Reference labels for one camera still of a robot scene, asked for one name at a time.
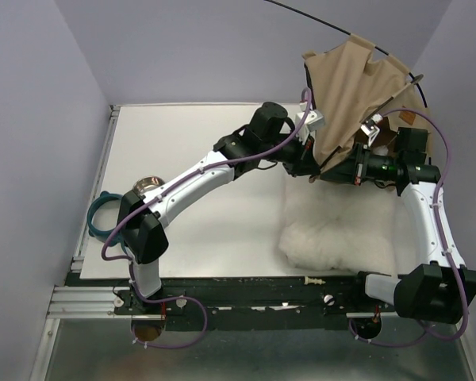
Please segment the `beige pet tent fabric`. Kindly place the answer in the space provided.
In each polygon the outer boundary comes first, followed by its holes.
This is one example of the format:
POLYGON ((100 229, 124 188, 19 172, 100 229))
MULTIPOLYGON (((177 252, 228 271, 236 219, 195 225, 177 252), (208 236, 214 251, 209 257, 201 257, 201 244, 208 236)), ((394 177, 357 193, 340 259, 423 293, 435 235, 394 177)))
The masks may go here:
POLYGON ((397 115, 382 121, 374 144, 384 145, 401 127, 427 130, 426 121, 415 115, 428 111, 417 89, 420 78, 397 57, 375 59, 375 45, 355 34, 326 52, 303 55, 305 76, 313 93, 313 108, 325 117, 325 127, 316 133, 313 155, 317 179, 344 183, 351 171, 344 169, 358 143, 367 142, 361 125, 375 114, 399 108, 397 115))

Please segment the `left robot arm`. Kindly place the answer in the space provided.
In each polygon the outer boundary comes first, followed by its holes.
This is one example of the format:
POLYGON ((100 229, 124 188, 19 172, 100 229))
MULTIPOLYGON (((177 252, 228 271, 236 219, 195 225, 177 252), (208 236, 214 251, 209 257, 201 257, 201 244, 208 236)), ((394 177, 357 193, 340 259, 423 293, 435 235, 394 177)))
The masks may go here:
POLYGON ((166 230, 185 209, 218 187, 258 168, 261 160, 281 163, 293 176, 318 171, 311 149, 324 116, 306 102, 290 118, 274 102, 263 103, 251 120, 222 137, 197 164, 168 183, 123 196, 117 227, 131 256, 133 305, 144 314, 159 307, 159 258, 169 247, 166 230))

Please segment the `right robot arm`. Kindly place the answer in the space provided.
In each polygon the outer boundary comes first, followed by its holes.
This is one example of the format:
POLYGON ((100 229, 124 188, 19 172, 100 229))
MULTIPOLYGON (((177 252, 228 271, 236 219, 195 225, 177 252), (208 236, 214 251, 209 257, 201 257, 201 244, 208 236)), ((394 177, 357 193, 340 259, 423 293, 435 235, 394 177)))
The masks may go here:
POLYGON ((427 141, 427 131, 401 127, 393 155, 380 156, 357 143, 320 178, 356 186, 392 183, 415 231, 417 267, 399 279, 365 275, 364 283, 349 291, 351 305, 365 311, 381 300, 402 318, 455 324, 476 295, 476 271, 466 267, 452 239, 438 185, 440 170, 425 161, 427 141))

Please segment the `steel pet bowl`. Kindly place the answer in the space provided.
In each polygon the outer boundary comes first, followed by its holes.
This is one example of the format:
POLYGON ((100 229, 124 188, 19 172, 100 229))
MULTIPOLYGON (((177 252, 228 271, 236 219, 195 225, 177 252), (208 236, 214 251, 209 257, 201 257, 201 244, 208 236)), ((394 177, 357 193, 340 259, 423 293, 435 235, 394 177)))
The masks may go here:
POLYGON ((153 191, 154 189, 159 188, 164 184, 165 181, 162 178, 150 175, 136 181, 132 187, 132 190, 139 197, 144 197, 147 192, 153 191))

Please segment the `white pompom toy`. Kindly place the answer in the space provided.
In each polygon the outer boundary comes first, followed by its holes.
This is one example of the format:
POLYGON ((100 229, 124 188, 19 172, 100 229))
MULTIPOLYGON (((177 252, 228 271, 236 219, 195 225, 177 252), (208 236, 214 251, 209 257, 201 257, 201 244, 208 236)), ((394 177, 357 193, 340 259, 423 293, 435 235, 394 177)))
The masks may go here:
POLYGON ((379 155, 379 156, 388 156, 389 155, 389 149, 385 145, 378 146, 374 149, 374 154, 379 155))

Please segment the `white fluffy pillow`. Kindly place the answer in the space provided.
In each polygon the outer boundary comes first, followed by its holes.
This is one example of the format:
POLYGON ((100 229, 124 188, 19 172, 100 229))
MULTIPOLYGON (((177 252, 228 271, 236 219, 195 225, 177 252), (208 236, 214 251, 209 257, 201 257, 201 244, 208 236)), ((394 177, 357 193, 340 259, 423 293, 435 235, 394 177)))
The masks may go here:
POLYGON ((417 265, 416 246, 395 191, 286 179, 278 248, 292 266, 406 274, 417 265))

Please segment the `cream chess piece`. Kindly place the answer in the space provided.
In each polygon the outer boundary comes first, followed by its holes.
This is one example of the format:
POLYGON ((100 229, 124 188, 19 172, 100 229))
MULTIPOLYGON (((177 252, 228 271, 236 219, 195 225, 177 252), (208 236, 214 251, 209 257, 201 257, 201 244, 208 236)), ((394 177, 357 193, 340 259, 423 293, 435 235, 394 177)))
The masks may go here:
POLYGON ((311 278, 311 277, 306 276, 304 278, 304 284, 305 285, 324 285, 325 281, 323 279, 311 278))

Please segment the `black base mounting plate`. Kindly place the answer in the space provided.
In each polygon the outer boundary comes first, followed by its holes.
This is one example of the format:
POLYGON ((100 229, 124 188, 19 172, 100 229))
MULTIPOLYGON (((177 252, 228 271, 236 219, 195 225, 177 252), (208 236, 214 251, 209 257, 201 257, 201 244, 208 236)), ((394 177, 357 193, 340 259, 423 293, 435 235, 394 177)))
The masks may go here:
POLYGON ((305 285, 304 278, 165 278, 148 302, 130 287, 117 289, 114 312, 163 322, 172 331, 345 330, 348 318, 393 313, 364 294, 357 275, 311 277, 324 285, 305 285))

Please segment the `teal double bowl stand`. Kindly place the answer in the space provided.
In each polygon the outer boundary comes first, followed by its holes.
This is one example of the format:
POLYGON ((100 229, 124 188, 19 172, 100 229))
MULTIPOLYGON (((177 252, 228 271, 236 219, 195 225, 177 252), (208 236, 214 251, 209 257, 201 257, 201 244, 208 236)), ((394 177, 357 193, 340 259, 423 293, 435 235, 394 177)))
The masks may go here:
POLYGON ((86 212, 88 234, 104 243, 112 233, 111 219, 116 214, 122 199, 121 194, 103 190, 90 204, 86 212))

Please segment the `aluminium rail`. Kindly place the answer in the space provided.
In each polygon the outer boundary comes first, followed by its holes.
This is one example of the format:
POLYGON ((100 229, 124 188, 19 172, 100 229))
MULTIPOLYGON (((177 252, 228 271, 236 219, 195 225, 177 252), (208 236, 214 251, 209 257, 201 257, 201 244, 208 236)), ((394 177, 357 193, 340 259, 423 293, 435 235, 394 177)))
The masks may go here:
POLYGON ((116 296, 111 287, 56 287, 47 317, 53 319, 112 318, 116 296))

